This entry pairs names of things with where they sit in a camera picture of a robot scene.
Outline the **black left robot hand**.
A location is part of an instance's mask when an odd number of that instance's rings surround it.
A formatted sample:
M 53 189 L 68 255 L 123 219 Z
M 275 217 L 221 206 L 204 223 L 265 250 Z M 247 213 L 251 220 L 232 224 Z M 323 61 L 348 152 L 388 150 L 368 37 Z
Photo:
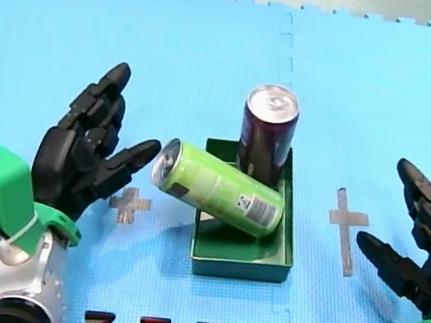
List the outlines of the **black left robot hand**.
M 31 170 L 36 202 L 77 221 L 96 200 L 124 188 L 160 152 L 155 139 L 116 151 L 126 106 L 122 91 L 130 74 L 127 63 L 110 69 L 47 130 Z

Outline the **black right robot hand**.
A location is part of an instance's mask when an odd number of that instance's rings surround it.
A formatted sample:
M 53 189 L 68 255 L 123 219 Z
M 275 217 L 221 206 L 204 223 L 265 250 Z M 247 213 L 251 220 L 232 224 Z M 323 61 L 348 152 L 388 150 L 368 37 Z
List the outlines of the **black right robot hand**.
M 427 251 L 428 259 L 418 266 L 412 259 L 402 257 L 388 244 L 361 231 L 357 233 L 358 247 L 375 268 L 378 276 L 399 297 L 408 298 L 431 319 L 431 182 L 412 162 L 400 159 L 397 173 L 404 187 L 404 198 L 413 221 L 411 230 L 416 245 Z

